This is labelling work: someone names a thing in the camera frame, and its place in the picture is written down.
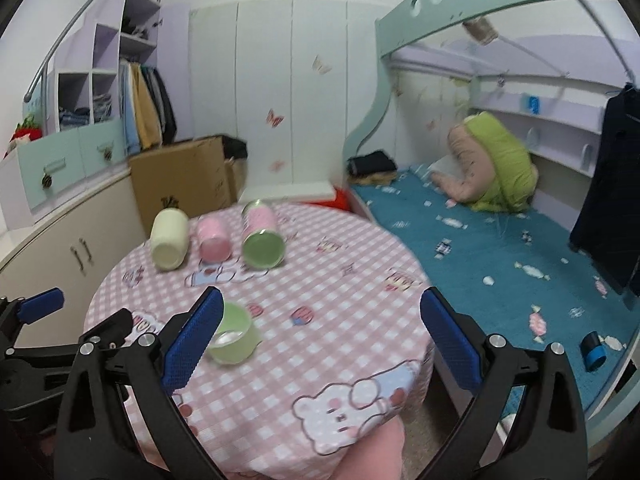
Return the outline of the green sleeved glass cup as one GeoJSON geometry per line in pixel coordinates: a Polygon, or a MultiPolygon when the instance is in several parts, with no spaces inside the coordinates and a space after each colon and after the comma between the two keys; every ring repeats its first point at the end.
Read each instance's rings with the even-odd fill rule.
{"type": "Polygon", "coordinates": [[[262,342],[250,312],[233,302],[224,304],[224,316],[207,347],[208,356],[222,366],[248,360],[262,342]]]}

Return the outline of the cream yellow cup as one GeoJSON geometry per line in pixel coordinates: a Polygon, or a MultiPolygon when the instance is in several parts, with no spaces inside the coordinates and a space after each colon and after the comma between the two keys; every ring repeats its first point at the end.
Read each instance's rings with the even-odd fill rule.
{"type": "Polygon", "coordinates": [[[160,211],[150,235],[152,263],[161,271],[172,271],[182,265],[190,247],[189,218],[178,208],[160,211]]]}

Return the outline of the pink cup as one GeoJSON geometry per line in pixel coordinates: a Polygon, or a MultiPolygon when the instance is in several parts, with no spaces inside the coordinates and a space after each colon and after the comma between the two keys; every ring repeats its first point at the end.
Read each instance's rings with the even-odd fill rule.
{"type": "Polygon", "coordinates": [[[207,216],[196,225],[198,252],[205,263],[227,261],[232,255],[232,243],[227,223],[219,217],[207,216]]]}

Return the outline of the cream curved cabinet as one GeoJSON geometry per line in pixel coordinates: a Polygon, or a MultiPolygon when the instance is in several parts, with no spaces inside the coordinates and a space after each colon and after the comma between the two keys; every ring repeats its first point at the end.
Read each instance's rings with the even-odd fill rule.
{"type": "Polygon", "coordinates": [[[17,344],[75,342],[103,279],[145,240],[131,179],[118,176],[65,206],[46,226],[24,237],[13,254],[2,252],[3,297],[29,298],[55,287],[64,295],[64,307],[24,326],[17,344]]]}

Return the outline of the teal drawer unit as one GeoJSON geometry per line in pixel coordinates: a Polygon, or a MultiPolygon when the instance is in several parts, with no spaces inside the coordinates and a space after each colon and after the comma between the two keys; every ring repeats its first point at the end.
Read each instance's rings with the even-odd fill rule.
{"type": "Polygon", "coordinates": [[[33,226],[125,167],[119,118],[19,146],[1,161],[1,212],[6,228],[33,226]]]}

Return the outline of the pink green bottle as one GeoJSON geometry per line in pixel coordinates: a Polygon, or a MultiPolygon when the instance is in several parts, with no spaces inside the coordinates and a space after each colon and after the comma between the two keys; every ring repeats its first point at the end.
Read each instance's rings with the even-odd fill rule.
{"type": "Polygon", "coordinates": [[[274,209],[263,200],[253,200],[242,210],[242,257],[256,270],[270,270],[280,266],[286,243],[280,232],[274,209]]]}

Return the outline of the teal blue bed sheet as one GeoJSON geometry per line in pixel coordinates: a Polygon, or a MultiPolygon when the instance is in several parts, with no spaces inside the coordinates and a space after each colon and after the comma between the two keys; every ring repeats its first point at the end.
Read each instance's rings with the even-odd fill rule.
{"type": "Polygon", "coordinates": [[[475,211],[410,170],[389,185],[355,185],[352,192],[413,252],[454,310],[517,347],[562,344],[587,414],[608,396],[639,313],[627,308],[588,256],[570,249],[566,229],[535,209],[475,211]],[[579,345],[594,330],[606,361],[589,373],[579,345]]]}

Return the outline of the brown cardboard box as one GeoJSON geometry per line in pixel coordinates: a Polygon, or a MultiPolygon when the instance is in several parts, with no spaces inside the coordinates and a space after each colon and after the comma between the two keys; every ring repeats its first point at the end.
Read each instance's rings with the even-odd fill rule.
{"type": "Polygon", "coordinates": [[[142,226],[152,229],[156,215],[178,208],[189,218],[235,204],[247,175],[247,143],[217,134],[162,146],[128,160],[142,226]]]}

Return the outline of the hanging clothes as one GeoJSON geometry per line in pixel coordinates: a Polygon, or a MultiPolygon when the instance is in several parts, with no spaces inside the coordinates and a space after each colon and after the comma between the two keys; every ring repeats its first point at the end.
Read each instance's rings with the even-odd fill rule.
{"type": "Polygon", "coordinates": [[[177,121],[160,71],[122,58],[118,76],[126,154],[132,156],[174,142],[177,121]]]}

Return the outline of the lilac shelf unit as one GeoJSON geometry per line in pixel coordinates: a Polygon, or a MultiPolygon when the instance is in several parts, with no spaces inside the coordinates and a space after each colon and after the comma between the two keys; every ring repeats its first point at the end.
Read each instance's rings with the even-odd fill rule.
{"type": "Polygon", "coordinates": [[[90,4],[49,62],[42,94],[47,133],[118,117],[120,62],[153,64],[158,24],[156,0],[90,4]]]}

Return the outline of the pink checkered tablecloth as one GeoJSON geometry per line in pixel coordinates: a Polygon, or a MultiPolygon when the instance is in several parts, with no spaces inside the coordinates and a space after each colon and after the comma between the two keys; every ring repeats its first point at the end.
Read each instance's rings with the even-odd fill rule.
{"type": "Polygon", "coordinates": [[[85,319],[119,309],[134,334],[158,332],[209,286],[247,310],[260,335],[235,366],[204,358],[176,400],[232,479],[325,479],[370,429],[424,398],[434,342],[419,315],[427,280],[410,250],[354,214],[295,204],[276,208],[284,263],[269,271],[240,256],[208,266],[191,252],[160,272],[148,245],[104,278],[85,319]]]}

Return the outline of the green and pink plush pillow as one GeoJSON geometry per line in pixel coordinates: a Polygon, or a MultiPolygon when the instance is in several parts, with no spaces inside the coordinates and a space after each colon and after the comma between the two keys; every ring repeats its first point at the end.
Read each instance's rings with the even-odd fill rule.
{"type": "Polygon", "coordinates": [[[459,177],[433,170],[434,185],[475,211],[526,211],[535,194],[538,170],[526,146],[493,114],[465,117],[448,133],[459,177]]]}

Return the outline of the dark folded clothes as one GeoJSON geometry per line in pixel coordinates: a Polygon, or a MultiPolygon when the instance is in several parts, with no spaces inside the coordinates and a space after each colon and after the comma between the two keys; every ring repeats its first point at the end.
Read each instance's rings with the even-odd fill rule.
{"type": "Polygon", "coordinates": [[[377,150],[367,155],[351,157],[346,162],[349,177],[364,178],[371,174],[389,174],[397,170],[396,162],[386,151],[377,150]]]}

